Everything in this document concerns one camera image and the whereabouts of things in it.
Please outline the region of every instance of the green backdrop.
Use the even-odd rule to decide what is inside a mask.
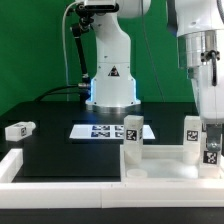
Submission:
[[[71,0],[0,1],[0,114],[19,102],[31,101],[44,91],[65,85],[61,22]],[[67,19],[67,48],[70,82],[81,80],[77,51]],[[193,101],[186,72],[179,70],[176,39],[166,30],[165,0],[152,0],[145,16],[146,30],[159,81],[167,102]],[[137,80],[137,96],[142,101],[161,101],[146,51],[141,18],[120,20],[132,38],[132,75]],[[95,74],[94,33],[83,36],[88,70]],[[65,96],[45,100],[65,100]]]

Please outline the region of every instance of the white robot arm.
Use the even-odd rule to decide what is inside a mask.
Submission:
[[[123,112],[140,104],[135,79],[130,74],[131,41],[121,30],[117,17],[141,16],[150,3],[151,0],[85,0],[78,5],[80,15],[92,13],[97,43],[97,74],[91,81],[87,108]]]
[[[167,0],[168,28],[178,38],[179,67],[188,69],[210,151],[221,149],[224,123],[224,24],[220,2]]]

